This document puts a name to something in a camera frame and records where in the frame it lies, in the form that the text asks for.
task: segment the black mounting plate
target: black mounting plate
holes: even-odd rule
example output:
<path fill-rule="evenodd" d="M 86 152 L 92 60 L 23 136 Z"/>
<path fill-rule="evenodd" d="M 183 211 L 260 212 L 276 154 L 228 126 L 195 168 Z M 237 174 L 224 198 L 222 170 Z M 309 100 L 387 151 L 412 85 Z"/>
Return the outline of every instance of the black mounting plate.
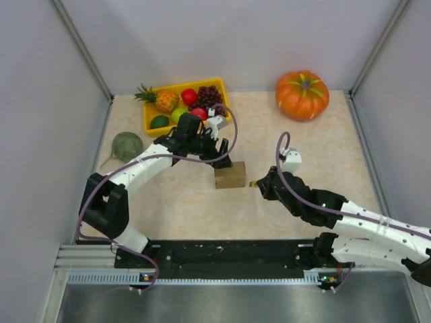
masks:
<path fill-rule="evenodd" d="M 152 240 L 144 254 L 153 258 L 162 279 L 302 278 L 298 255 L 313 240 Z M 153 268 L 146 260 L 117 250 L 115 268 Z"/>

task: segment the red tomato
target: red tomato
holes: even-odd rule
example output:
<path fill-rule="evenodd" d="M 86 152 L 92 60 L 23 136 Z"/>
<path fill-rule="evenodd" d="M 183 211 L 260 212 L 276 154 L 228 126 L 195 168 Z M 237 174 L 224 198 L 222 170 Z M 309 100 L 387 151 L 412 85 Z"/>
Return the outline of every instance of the red tomato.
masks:
<path fill-rule="evenodd" d="M 204 121 L 208 119 L 207 112 L 202 108 L 196 108 L 196 109 L 191 110 L 191 114 L 198 116 L 199 118 L 201 118 Z"/>
<path fill-rule="evenodd" d="M 197 94 L 194 89 L 185 89 L 181 92 L 181 97 L 186 106 L 191 106 L 197 101 Z"/>

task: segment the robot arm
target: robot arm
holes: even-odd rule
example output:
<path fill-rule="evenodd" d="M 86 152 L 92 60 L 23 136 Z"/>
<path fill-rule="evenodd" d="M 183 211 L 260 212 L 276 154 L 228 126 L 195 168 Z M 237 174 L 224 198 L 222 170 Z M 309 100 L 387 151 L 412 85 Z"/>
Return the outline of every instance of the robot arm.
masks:
<path fill-rule="evenodd" d="M 305 267 L 312 267 L 310 257 L 320 263 L 355 262 L 357 264 L 384 266 L 409 274 L 416 281 L 431 286 L 431 230 L 416 227 L 378 213 L 366 210 L 344 196 L 328 190 L 311 189 L 293 172 L 300 164 L 294 149 L 280 152 L 281 169 L 288 184 L 304 200 L 321 206 L 315 209 L 294 197 L 284 186 L 275 166 L 266 177 L 252 182 L 259 187 L 264 199 L 281 202 L 295 217 L 315 226 L 324 226 L 340 234 L 359 238 L 345 238 L 333 233 L 323 233 L 314 241 L 312 251 L 303 250 L 298 255 Z M 332 214 L 323 208 L 340 211 Z"/>
<path fill-rule="evenodd" d="M 223 116 L 207 119 L 207 126 L 202 124 L 198 116 L 183 114 L 178 126 L 173 128 L 172 135 L 158 137 L 141 155 L 132 159 L 123 172 L 115 174 L 107 181 L 92 199 L 86 210 L 83 221 L 106 235 L 108 238 L 136 251 L 142 252 L 149 240 L 129 223 L 129 195 L 150 178 L 176 164 L 175 156 L 186 157 L 188 154 L 198 155 L 202 160 L 221 157 L 228 150 L 228 140 L 223 139 L 220 150 L 216 149 L 217 133 L 226 125 Z M 154 157 L 156 155 L 171 155 L 172 157 Z M 231 167 L 230 158 L 210 163 L 213 168 Z M 87 181 L 81 209 L 104 176 L 95 173 Z"/>

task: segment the cable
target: cable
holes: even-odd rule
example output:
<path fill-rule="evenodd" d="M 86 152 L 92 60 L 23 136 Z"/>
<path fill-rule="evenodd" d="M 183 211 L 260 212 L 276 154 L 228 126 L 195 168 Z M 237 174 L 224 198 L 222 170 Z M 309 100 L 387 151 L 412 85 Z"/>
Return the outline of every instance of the cable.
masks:
<path fill-rule="evenodd" d="M 341 263 L 338 264 L 337 275 L 341 277 L 343 274 L 343 265 Z"/>
<path fill-rule="evenodd" d="M 106 175 L 101 181 L 100 183 L 93 189 L 93 191 L 90 193 L 89 197 L 87 198 L 86 202 L 84 203 L 81 212 L 79 212 L 79 217 L 78 217 L 78 222 L 76 225 L 76 232 L 78 234 L 79 237 L 83 238 L 83 239 L 87 239 L 87 240 L 102 240 L 102 241 L 107 241 L 111 244 L 117 244 L 119 248 L 122 248 L 124 251 L 127 251 L 131 254 L 134 254 L 136 256 L 139 256 L 145 260 L 147 260 L 148 262 L 150 262 L 156 272 L 154 274 L 154 278 L 152 279 L 151 283 L 143 290 L 143 291 L 148 291 L 149 289 L 151 289 L 154 284 L 156 283 L 159 274 L 160 274 L 160 269 L 158 267 L 158 265 L 156 264 L 156 262 L 154 260 L 152 260 L 149 256 L 146 256 L 145 254 L 141 254 L 139 252 L 136 252 L 128 247 L 125 247 L 123 245 L 118 244 L 115 240 L 113 239 L 109 239 L 109 238 L 99 238 L 99 237 L 90 237 L 90 236 L 86 236 L 83 233 L 81 233 L 81 223 L 82 223 L 82 219 L 84 218 L 84 215 L 86 214 L 86 211 L 91 203 L 91 201 L 93 200 L 94 196 L 96 195 L 96 193 L 100 190 L 100 188 L 108 181 L 110 180 L 113 176 L 117 175 L 118 173 L 122 172 L 123 170 L 126 170 L 127 168 L 134 166 L 138 163 L 144 162 L 145 160 L 151 159 L 151 158 L 159 158 L 159 157 L 169 157 L 169 158 L 175 158 L 175 159 L 181 159 L 181 160 L 186 160 L 186 161 L 190 161 L 193 163 L 204 163 L 204 164 L 210 164 L 210 163 L 214 163 L 214 162 L 218 162 L 219 160 L 224 159 L 225 157 L 227 157 L 233 150 L 233 148 L 235 147 L 236 144 L 236 140 L 238 138 L 238 124 L 236 122 L 236 118 L 232 112 L 231 109 L 229 109 L 227 106 L 223 105 L 223 104 L 214 104 L 212 106 L 212 108 L 221 106 L 222 108 L 225 108 L 230 115 L 232 116 L 232 121 L 234 123 L 234 128 L 235 128 L 235 135 L 234 135 L 234 140 L 232 142 L 232 145 L 230 146 L 230 148 L 227 150 L 227 152 L 225 152 L 223 155 L 214 158 L 214 159 L 208 159 L 208 160 L 200 160 L 200 159 L 193 159 L 193 158 L 189 158 L 189 157 L 183 157 L 183 156 L 176 156 L 176 155 L 170 155 L 170 154 L 158 154 L 158 155 L 150 155 L 150 156 L 145 156 L 143 158 L 141 158 L 139 161 L 133 161 L 129 164 L 126 164 L 122 167 L 120 167 L 119 169 L 113 171 L 112 173 L 110 173 L 109 175 Z M 97 297 L 94 301 L 92 301 L 90 303 L 90 305 L 86 306 L 84 309 L 81 309 L 80 311 L 77 311 L 75 313 L 77 313 L 77 315 L 80 315 L 82 313 L 84 313 L 94 302 L 98 301 L 99 299 L 103 298 L 105 295 L 109 294 L 111 291 L 120 289 L 118 287 L 115 287 L 114 289 L 110 289 L 109 291 L 107 291 L 106 293 L 103 293 L 100 297 Z"/>
<path fill-rule="evenodd" d="M 339 291 L 339 290 L 340 290 L 340 288 L 342 288 L 342 287 L 343 287 L 343 285 L 345 284 L 345 282 L 349 279 L 350 274 L 352 273 L 352 269 L 353 269 L 353 267 L 355 267 L 355 263 L 354 263 L 354 262 L 352 262 L 352 263 L 350 264 L 349 270 L 348 270 L 348 271 L 347 271 L 347 273 L 345 274 L 345 277 L 343 278 L 343 280 L 341 281 L 341 283 L 340 283 L 338 286 L 334 287 L 334 289 L 333 289 L 333 292 L 334 292 L 334 293 L 335 293 L 336 291 Z"/>
<path fill-rule="evenodd" d="M 94 299 L 92 299 L 90 301 L 90 303 L 88 303 L 86 306 L 84 306 L 82 309 L 80 309 L 79 311 L 74 311 L 72 310 L 72 306 L 71 306 L 71 300 L 70 297 L 67 299 L 67 309 L 69 310 L 69 313 L 72 316 L 80 316 L 81 314 L 83 314 L 86 310 L 88 310 L 90 307 L 92 307 L 94 305 L 94 303 L 96 303 L 98 300 L 102 299 L 103 297 L 107 296 L 108 294 L 111 294 L 113 291 L 119 291 L 119 290 L 123 290 L 123 289 L 129 289 L 128 286 L 117 286 L 114 288 L 109 289 L 108 291 L 105 291 L 104 293 L 101 293 L 99 296 L 95 297 Z"/>
<path fill-rule="evenodd" d="M 279 160 L 279 151 L 281 148 L 281 142 L 283 141 L 284 137 L 287 136 L 288 138 L 288 142 L 286 143 L 285 149 L 287 149 L 289 147 L 290 144 L 290 133 L 285 131 L 281 134 L 280 138 L 278 139 L 278 143 L 277 143 L 277 150 L 275 151 L 275 164 L 277 166 L 277 173 L 278 176 L 280 177 L 281 181 L 283 182 L 283 185 L 289 190 L 290 194 L 292 194 L 295 199 L 298 199 L 301 203 L 307 205 L 308 207 L 312 207 L 313 209 L 319 210 L 319 211 L 323 211 L 323 212 L 327 212 L 327 213 L 331 213 L 328 214 L 328 216 L 333 216 L 334 215 L 343 215 L 346 217 L 352 217 L 354 219 L 360 219 L 363 221 L 368 221 L 368 222 L 372 222 L 372 223 L 376 223 L 376 224 L 382 224 L 379 220 L 376 219 L 371 219 L 369 217 L 365 217 L 363 215 L 360 214 L 353 214 L 353 213 L 348 213 L 348 212 L 344 212 L 344 211 L 338 211 L 338 210 L 333 210 L 333 209 L 327 209 L 326 207 L 321 207 L 320 205 L 316 205 L 314 203 L 308 202 L 307 200 L 305 200 L 304 198 L 302 198 L 300 195 L 298 195 L 294 189 L 292 187 L 290 187 L 288 181 L 284 178 L 283 176 L 283 171 L 281 170 L 281 166 L 280 166 L 280 160 Z M 389 222 L 385 222 L 383 223 L 383 225 L 386 225 L 387 227 L 390 227 L 392 229 L 398 230 L 398 231 L 402 231 L 402 232 L 406 232 L 408 234 L 412 234 L 412 235 L 417 235 L 421 238 L 427 239 L 431 241 L 431 236 L 423 234 L 422 232 L 418 232 L 412 229 L 408 229 L 406 227 L 400 227 L 399 225 L 395 225 L 395 224 L 390 224 Z"/>
<path fill-rule="evenodd" d="M 110 244 L 109 250 L 116 256 L 117 254 L 114 252 L 114 250 L 112 250 L 113 246 L 114 246 L 113 244 Z"/>

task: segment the small cardboard box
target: small cardboard box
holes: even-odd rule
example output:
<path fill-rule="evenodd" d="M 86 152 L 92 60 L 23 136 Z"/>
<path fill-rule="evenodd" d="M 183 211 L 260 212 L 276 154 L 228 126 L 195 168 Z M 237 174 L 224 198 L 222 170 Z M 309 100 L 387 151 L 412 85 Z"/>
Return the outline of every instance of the small cardboard box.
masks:
<path fill-rule="evenodd" d="M 215 188 L 240 188 L 245 187 L 246 174 L 245 163 L 236 161 L 230 168 L 214 170 Z"/>

